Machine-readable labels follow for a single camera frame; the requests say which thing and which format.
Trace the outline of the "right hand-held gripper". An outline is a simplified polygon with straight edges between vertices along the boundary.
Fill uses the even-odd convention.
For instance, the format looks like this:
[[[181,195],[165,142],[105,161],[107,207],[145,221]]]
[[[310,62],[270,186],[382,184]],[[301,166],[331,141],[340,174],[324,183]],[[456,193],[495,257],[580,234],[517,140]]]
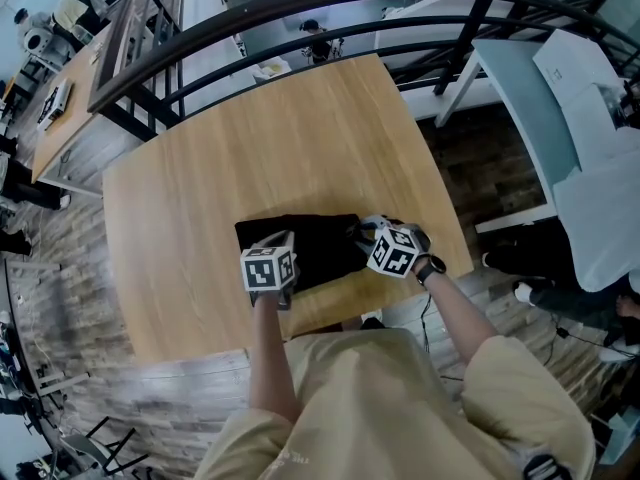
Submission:
[[[431,238],[420,226],[385,215],[365,217],[345,233],[367,256],[369,269],[394,278],[406,278],[431,248]]]

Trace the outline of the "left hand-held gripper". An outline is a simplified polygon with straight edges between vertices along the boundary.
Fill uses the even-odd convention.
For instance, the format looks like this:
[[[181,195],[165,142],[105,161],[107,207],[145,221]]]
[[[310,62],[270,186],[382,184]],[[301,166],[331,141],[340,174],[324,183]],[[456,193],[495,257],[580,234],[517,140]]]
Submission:
[[[288,311],[299,277],[294,251],[295,233],[276,232],[242,251],[240,262],[244,289],[255,305],[260,296],[274,294],[279,311]]]

